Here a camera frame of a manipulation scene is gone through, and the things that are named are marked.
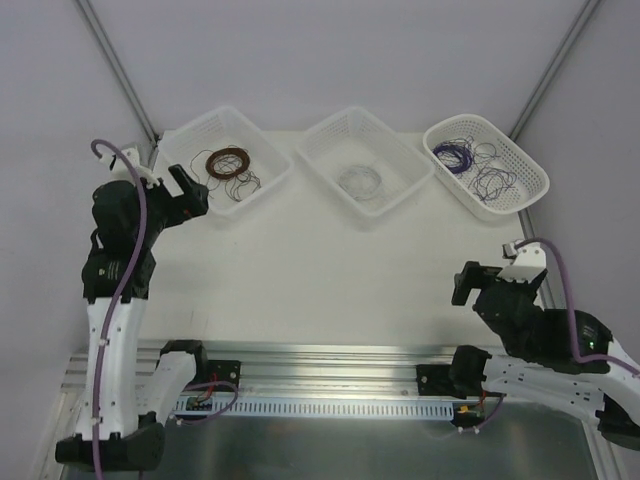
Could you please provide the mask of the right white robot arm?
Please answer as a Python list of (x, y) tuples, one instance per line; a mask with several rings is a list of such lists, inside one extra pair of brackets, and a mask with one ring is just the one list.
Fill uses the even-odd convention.
[(500, 338), (505, 352), (457, 347), (450, 386), (462, 396), (485, 391), (524, 397), (595, 426), (613, 444), (637, 450), (638, 378), (611, 362), (609, 350), (618, 345), (612, 332), (583, 311), (576, 314), (578, 346), (581, 354), (597, 358), (588, 363), (574, 358), (567, 311), (535, 303), (546, 275), (541, 267), (530, 279), (513, 280), (502, 268), (476, 261), (455, 274), (452, 305), (465, 305), (477, 290), (472, 309)]

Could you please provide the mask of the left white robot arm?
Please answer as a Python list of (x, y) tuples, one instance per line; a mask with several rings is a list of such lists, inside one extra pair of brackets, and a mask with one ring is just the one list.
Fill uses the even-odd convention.
[(93, 193), (96, 228), (82, 270), (89, 350), (85, 391), (74, 432), (56, 444), (58, 463), (93, 472), (146, 472), (159, 466), (165, 423), (185, 387), (199, 389), (210, 365), (199, 340), (170, 340), (151, 378), (136, 386), (139, 333), (166, 229), (204, 215), (207, 192), (180, 165), (168, 169), (182, 192), (164, 183), (112, 180)]

